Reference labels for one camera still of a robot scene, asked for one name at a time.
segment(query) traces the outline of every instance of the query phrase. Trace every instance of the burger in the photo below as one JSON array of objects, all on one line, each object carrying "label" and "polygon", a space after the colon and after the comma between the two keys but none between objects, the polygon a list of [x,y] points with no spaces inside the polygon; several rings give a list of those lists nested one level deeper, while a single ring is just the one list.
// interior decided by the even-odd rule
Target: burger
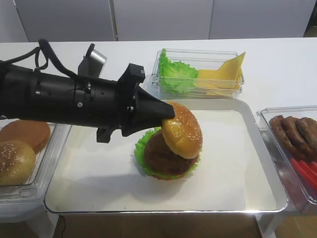
[{"label": "burger", "polygon": [[137,142],[135,157],[145,174],[157,179],[179,179],[199,161],[203,136],[189,109],[170,102],[175,117],[162,121],[162,127],[148,131]]}]

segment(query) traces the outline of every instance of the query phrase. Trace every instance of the white tray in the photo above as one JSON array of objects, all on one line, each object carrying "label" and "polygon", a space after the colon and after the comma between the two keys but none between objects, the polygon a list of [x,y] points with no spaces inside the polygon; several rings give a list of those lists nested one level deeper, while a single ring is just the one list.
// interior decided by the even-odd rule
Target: white tray
[{"label": "white tray", "polygon": [[72,128],[45,206],[55,213],[278,212],[288,199],[247,104],[233,99],[179,100],[203,132],[199,166],[182,179],[140,173],[133,151],[145,131],[110,144],[93,128]]}]

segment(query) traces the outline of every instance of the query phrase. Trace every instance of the yellow cheese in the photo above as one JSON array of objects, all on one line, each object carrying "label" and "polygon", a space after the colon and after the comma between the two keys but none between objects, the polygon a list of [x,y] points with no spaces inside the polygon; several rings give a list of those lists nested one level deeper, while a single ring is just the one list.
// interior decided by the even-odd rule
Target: yellow cheese
[{"label": "yellow cheese", "polygon": [[242,75],[241,64],[244,56],[245,52],[233,59],[225,61],[218,70],[199,69],[195,85],[197,87],[211,90],[239,89],[239,82],[241,82]]}]

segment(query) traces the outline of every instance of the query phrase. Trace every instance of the white cabinet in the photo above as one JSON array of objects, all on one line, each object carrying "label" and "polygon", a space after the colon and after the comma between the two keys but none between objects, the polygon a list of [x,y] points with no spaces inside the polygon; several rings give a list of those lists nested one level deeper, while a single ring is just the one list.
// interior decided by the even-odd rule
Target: white cabinet
[{"label": "white cabinet", "polygon": [[0,0],[0,43],[28,42],[13,0]]},{"label": "white cabinet", "polygon": [[120,41],[208,39],[213,0],[114,0]]},{"label": "white cabinet", "polygon": [[29,41],[113,41],[108,0],[15,0]]},{"label": "white cabinet", "polygon": [[316,0],[214,0],[210,39],[302,37]]}]

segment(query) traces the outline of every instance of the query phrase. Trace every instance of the robotic arm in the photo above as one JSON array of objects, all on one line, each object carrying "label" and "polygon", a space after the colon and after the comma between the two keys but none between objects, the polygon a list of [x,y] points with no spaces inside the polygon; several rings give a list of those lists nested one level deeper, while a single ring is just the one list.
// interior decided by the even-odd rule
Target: robotic arm
[{"label": "robotic arm", "polygon": [[[40,51],[46,58],[43,66],[38,63]],[[97,127],[97,142],[109,143],[116,129],[129,136],[175,116],[171,105],[139,86],[145,79],[142,66],[129,64],[118,81],[101,79],[102,62],[96,53],[91,44],[78,74],[61,64],[46,40],[39,40],[39,47],[23,56],[0,60],[1,119]],[[32,55],[34,70],[13,65]],[[48,60],[67,77],[42,73]]]}]

